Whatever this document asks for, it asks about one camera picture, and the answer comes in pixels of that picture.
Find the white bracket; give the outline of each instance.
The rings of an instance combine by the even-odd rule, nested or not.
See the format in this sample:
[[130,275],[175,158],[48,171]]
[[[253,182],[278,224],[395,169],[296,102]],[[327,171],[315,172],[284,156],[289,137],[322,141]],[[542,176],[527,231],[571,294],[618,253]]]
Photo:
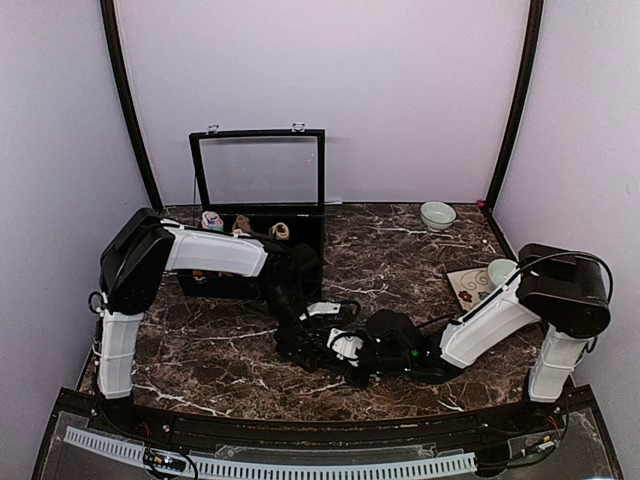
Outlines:
[[347,333],[344,330],[338,330],[337,328],[332,328],[331,333],[329,334],[329,339],[327,340],[327,347],[331,348],[334,352],[337,353],[337,357],[340,360],[344,360],[345,357],[347,359],[353,358],[355,360],[348,360],[348,362],[357,367],[359,361],[357,360],[358,354],[357,350],[362,348],[364,342],[360,337],[356,337],[355,335],[349,335],[345,337],[341,337],[338,340],[334,341],[334,339],[343,333]]
[[[341,305],[339,303],[332,302],[318,302],[313,305],[309,305],[307,308],[307,312],[309,312],[309,316],[313,317],[314,315],[337,315],[340,313]],[[306,318],[306,312],[300,315],[300,320],[304,320]]]

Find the transparent panel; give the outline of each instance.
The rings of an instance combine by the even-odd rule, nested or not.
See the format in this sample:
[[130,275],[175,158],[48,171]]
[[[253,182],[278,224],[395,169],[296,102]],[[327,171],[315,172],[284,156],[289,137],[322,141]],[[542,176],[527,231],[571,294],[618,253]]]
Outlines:
[[318,203],[315,137],[200,141],[212,204]]

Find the table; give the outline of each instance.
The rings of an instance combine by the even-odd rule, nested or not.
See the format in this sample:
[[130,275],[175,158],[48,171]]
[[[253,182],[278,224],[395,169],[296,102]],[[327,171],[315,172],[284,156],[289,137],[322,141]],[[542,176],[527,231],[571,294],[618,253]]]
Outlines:
[[[430,233],[417,204],[326,207],[324,298],[362,304],[359,323],[380,308],[417,324],[461,313],[446,272],[504,256],[479,208],[453,205],[458,218]],[[166,216],[192,224],[192,207]],[[522,398],[538,356],[537,325],[506,339],[443,385],[408,377],[375,379],[367,390],[328,371],[308,373],[275,353],[275,320],[263,302],[185,297],[163,279],[141,323],[134,394],[138,404],[186,413],[288,421],[383,420],[484,409]],[[443,323],[429,325],[427,333]],[[81,391],[91,390],[92,365]]]

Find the ceramic bowl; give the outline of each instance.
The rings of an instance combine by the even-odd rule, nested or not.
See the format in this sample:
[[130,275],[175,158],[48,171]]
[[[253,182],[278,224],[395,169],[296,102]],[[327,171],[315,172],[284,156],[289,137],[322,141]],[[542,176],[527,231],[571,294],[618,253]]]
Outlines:
[[516,262],[506,258],[494,260],[487,268],[489,280],[491,280],[494,287],[499,287],[511,276],[517,266],[518,264]]
[[451,226],[456,219],[456,211],[446,203],[427,202],[420,207],[420,216],[429,230],[437,232]]

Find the lavender wall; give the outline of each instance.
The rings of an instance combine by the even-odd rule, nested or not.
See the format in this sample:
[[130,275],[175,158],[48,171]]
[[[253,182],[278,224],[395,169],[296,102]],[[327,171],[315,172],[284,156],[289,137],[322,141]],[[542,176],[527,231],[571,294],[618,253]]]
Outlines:
[[26,479],[80,374],[101,250],[147,200],[98,1],[0,8],[0,477]]
[[555,0],[496,211],[515,248],[610,263],[613,323],[577,371],[594,387],[627,478],[640,478],[640,3]]
[[294,121],[327,129],[329,200],[484,197],[528,4],[119,2],[163,200],[192,201],[190,132]]

